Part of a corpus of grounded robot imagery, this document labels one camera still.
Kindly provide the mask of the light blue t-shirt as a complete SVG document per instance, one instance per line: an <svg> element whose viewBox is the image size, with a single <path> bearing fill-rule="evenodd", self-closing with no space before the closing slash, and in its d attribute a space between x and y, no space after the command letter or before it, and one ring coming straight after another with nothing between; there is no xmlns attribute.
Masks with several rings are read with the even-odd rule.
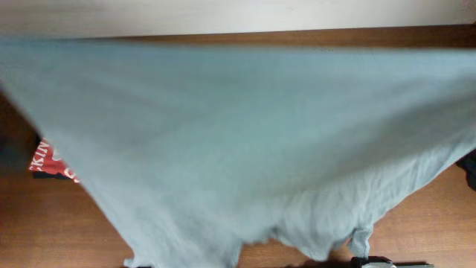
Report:
<svg viewBox="0 0 476 268"><path fill-rule="evenodd" d="M132 248L234 267L274 238L317 261L475 148L473 50L4 39L1 87Z"/></svg>

